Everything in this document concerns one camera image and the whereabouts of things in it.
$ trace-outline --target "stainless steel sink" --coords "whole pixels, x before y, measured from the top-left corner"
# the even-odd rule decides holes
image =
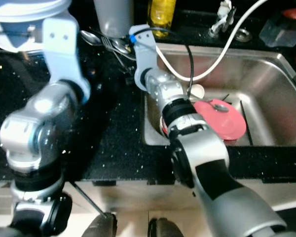
[[[181,45],[159,44],[178,73],[189,77],[190,65]],[[194,75],[209,68],[221,49],[191,47]],[[159,67],[167,71],[159,59]],[[295,71],[279,53],[230,49],[216,69],[200,83],[205,99],[223,99],[235,107],[247,122],[246,134],[227,145],[296,146]],[[160,114],[155,102],[144,96],[143,140],[148,145],[164,146],[169,141],[160,134]]]

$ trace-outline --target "black countertop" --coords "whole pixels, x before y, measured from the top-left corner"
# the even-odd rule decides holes
[[[174,27],[190,39],[191,44],[223,46],[223,40],[212,41],[206,36],[200,41],[206,28],[179,24]],[[266,50],[257,37],[254,39],[246,45],[235,42],[232,47]],[[171,37],[160,41],[177,42]],[[140,90],[121,72],[114,55],[102,47],[91,47],[82,41],[78,43],[81,65],[92,85],[92,97],[78,112],[74,125],[64,136],[60,158],[66,179],[173,183],[170,149],[147,146],[142,142],[143,95]],[[296,69],[291,50],[271,50],[286,55]],[[42,55],[24,57],[22,54],[0,53],[0,125],[8,114],[22,108],[48,80],[49,73]],[[296,182],[296,147],[227,148],[229,170],[235,178]],[[0,147],[0,180],[11,179],[5,153]]]

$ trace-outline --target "cooking oil bottle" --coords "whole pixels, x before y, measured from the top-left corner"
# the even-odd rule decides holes
[[[147,24],[166,29],[171,28],[176,0],[149,0]],[[157,37],[167,36],[167,32],[153,31]]]

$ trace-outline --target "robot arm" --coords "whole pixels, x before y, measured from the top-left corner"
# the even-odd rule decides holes
[[[45,19],[44,57],[50,82],[11,113],[0,129],[14,175],[13,219],[0,237],[54,236],[67,226],[72,199],[62,192],[64,178],[58,156],[63,132],[73,122],[80,104],[90,97],[76,53],[78,24],[68,13]]]
[[[129,33],[144,28],[148,25],[134,26]],[[175,176],[194,190],[214,236],[296,237],[283,232],[286,223],[261,197],[229,175],[225,144],[196,112],[175,77],[157,67],[152,32],[131,37],[137,59],[135,82],[156,101],[168,127]]]

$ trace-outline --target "spoon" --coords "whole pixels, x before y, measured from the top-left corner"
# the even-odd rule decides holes
[[[204,87],[202,87],[200,84],[192,85],[191,95],[193,97],[196,97],[197,99],[200,99],[201,101],[204,101],[204,102],[210,104],[214,110],[217,110],[219,112],[226,113],[229,111],[229,109],[225,105],[212,104],[211,100],[209,100],[209,101],[203,100],[204,94],[205,94]]]
[[[101,46],[102,42],[101,40],[93,33],[90,33],[88,31],[80,31],[81,37],[84,41],[86,41],[89,45],[92,46]]]
[[[128,54],[131,52],[130,47],[121,39],[112,39],[112,45],[121,53]]]

